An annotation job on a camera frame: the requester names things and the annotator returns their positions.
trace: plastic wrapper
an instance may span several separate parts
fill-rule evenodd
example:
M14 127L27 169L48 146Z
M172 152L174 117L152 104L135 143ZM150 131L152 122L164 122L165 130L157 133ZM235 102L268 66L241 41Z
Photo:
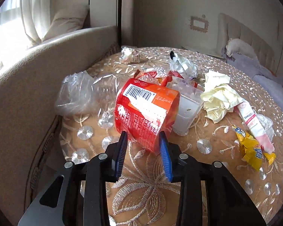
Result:
M256 170L259 170L262 165L262 154L268 160L269 165L274 162L276 158L275 153L268 154L262 151L259 142L241 128L233 125L233 130L240 143L239 150L243 156L242 160L249 163Z
M133 78L163 87L167 85L171 86L168 88L173 88L175 85L181 82L191 85L195 88L197 87L197 83L195 81L186 81L177 71L172 71L167 66L150 68L146 71L140 71L138 69Z
M119 58L121 63L140 63L140 54L139 51L136 50L136 47L122 46L121 53L122 55Z
M117 93L128 79L129 76L124 74L93 78L86 71L67 76L55 102L55 111L62 116L103 115L103 121L111 120L113 123Z
M271 154L275 150L275 147L272 145L268 135L266 134L266 131L262 127L250 103L244 100L243 102L237 105L237 108L239 110L241 118L247 125L251 134L259 142L262 149L264 149L265 152Z
M178 72L185 80L191 81L198 76L196 66L173 51L170 52L170 70Z
M65 77L55 102L55 112L62 116L93 112L96 103L93 83L94 78L86 71Z
M272 120L264 115L256 114L256 116L259 119L262 127L264 128L269 140L272 142L273 136L275 135L275 131L272 128Z
M159 154L158 135L168 136L179 106L179 92L138 79L130 79L118 93L115 127L128 132L130 140Z

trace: bed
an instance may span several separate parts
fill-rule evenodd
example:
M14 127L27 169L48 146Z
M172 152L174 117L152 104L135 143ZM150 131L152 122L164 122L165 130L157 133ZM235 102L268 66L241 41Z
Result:
M238 53L228 57L225 46L230 38L238 38L251 45L260 64ZM216 52L225 58L228 64L258 82L283 111L283 77L276 76L277 70L283 66L283 60L275 61L273 49L262 38L238 20L220 13Z

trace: beige sofa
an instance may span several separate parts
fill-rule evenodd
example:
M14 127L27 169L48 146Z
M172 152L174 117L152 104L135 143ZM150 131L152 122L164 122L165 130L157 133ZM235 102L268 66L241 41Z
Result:
M116 26L76 31L30 49L0 72L0 209L12 225L64 163L54 113L61 81L116 53L117 40Z

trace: barcode label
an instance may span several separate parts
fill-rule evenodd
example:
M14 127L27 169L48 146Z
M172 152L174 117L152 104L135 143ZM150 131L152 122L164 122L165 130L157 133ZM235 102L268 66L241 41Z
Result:
M145 100L152 102L156 93L143 89L141 87L137 87L133 84L130 84L123 93L124 96L131 96L137 99L137 96L144 98Z

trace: embroidered tablecloth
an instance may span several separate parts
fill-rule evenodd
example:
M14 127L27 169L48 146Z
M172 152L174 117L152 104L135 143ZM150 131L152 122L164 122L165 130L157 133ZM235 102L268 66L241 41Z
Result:
M269 222L283 204L283 113L269 94L241 71L216 58L187 50L148 47L138 49L141 63L125 65L119 62L120 53L109 56L94 64L88 73L92 77L108 73L133 76L136 69L148 69L169 65L169 53L179 53L197 65L198 81L204 83L204 73L208 70L227 74L230 86L241 97L249 101L252 108L273 121L276 160L268 165L263 157L260 171L255 171L242 161L239 142L231 125L243 128L241 118L236 113L228 113L219 123L214 124L201 110L194 120L189 133L178 136L171 133L169 141L180 146L182 152L193 156L197 161L223 162L231 174L248 193L262 216ZM101 115L77 115L63 118L60 140L66 160L88 161L104 152L109 143L118 141L120 134L115 127L103 124ZM203 154L203 145L212 148ZM202 208L204 225L207 219L205 185L203 186ZM118 225L163 225L172 226L176 222L180 194L180 183L169 183L163 172L160 156L129 142L125 164L120 180L106 183L109 215Z

